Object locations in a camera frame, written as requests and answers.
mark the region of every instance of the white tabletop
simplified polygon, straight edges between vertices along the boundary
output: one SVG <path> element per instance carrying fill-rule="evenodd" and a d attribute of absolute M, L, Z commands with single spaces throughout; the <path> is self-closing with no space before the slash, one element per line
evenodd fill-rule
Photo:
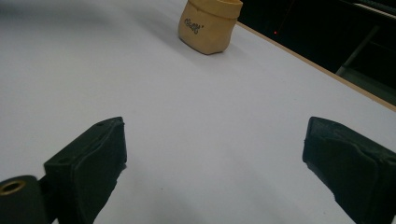
<path fill-rule="evenodd" d="M 302 161 L 310 117 L 394 150 L 396 113 L 235 26 L 205 56 L 185 0 L 0 3 L 0 180 L 123 116 L 128 168 L 95 223 L 349 224 Z"/>

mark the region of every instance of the white table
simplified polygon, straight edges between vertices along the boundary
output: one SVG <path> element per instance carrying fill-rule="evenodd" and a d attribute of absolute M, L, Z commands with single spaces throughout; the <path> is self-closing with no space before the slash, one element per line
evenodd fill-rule
<path fill-rule="evenodd" d="M 123 116 L 128 168 L 95 223 L 353 223 L 302 161 L 308 119 L 394 150 L 396 113 L 240 26 L 194 51 L 185 3 L 2 1 L 0 180 Z"/>

